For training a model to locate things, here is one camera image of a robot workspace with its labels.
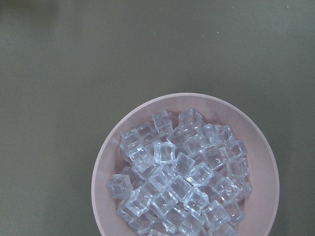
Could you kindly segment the pile of clear ice cubes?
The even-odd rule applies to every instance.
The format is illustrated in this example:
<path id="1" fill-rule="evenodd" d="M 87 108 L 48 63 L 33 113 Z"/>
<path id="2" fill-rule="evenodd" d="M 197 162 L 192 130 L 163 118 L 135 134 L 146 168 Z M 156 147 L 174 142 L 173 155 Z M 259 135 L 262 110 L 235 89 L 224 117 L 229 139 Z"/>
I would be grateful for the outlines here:
<path id="1" fill-rule="evenodd" d="M 121 136 L 127 163 L 107 187 L 117 214 L 140 236 L 235 236 L 251 193 L 247 150 L 229 125 L 196 109 L 167 111 Z"/>

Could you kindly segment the pink bowl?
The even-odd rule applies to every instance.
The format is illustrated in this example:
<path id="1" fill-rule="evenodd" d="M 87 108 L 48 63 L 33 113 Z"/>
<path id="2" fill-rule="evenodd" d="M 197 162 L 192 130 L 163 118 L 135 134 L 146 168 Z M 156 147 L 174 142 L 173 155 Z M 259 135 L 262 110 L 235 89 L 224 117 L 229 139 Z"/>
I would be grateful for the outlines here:
<path id="1" fill-rule="evenodd" d="M 251 194 L 244 201 L 245 220 L 237 226 L 241 236 L 269 234 L 278 209 L 280 183 L 274 154 L 256 124 L 233 105 L 204 94 L 175 93 L 152 99 L 129 112 L 112 129 L 104 141 L 95 165 L 91 183 L 94 217 L 103 236 L 132 236 L 134 231 L 117 214 L 116 202 L 106 186 L 109 178 L 124 166 L 120 151 L 121 135 L 149 121 L 152 114 L 168 110 L 173 123 L 190 108 L 197 109 L 209 123 L 231 125 L 247 149 Z"/>

